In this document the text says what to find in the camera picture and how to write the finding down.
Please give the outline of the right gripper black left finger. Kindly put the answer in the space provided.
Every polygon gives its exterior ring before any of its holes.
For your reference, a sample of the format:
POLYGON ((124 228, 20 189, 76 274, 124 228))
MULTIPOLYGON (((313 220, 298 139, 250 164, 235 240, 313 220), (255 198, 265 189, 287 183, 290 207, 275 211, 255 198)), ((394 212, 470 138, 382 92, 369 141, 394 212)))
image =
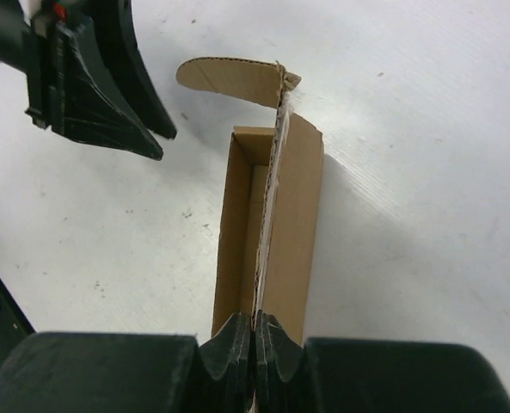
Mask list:
POLYGON ((245 412, 250 321, 194 336, 39 333, 0 368, 0 412, 245 412))

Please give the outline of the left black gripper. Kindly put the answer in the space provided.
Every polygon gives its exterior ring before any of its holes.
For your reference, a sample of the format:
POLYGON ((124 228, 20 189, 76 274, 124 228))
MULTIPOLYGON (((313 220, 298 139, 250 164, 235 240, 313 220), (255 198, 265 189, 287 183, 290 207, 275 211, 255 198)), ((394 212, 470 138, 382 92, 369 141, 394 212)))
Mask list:
POLYGON ((91 2, 95 32, 57 26, 65 13, 55 1, 0 1, 0 63, 26 75, 26 114, 73 142, 161 160, 148 129, 177 130, 138 50, 132 3, 91 2))

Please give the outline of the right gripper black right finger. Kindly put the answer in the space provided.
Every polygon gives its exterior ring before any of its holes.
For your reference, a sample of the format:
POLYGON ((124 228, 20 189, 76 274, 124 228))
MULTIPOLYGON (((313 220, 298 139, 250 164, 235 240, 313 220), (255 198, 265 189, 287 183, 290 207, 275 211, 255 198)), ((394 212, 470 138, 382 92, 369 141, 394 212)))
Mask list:
POLYGON ((259 312, 261 412, 510 412, 490 363, 458 344, 312 337, 297 345, 259 312))

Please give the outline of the brown cardboard express box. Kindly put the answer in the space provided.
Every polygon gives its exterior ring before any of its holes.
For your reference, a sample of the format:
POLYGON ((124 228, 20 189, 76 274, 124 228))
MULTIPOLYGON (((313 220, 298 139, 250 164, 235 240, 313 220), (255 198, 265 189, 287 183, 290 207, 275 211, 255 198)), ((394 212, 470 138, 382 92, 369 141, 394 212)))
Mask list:
POLYGON ((234 313, 277 317, 302 342, 323 180, 322 133, 296 114, 299 75, 279 63, 203 57, 176 81, 271 108, 271 127, 235 126, 220 219, 212 331, 234 313))

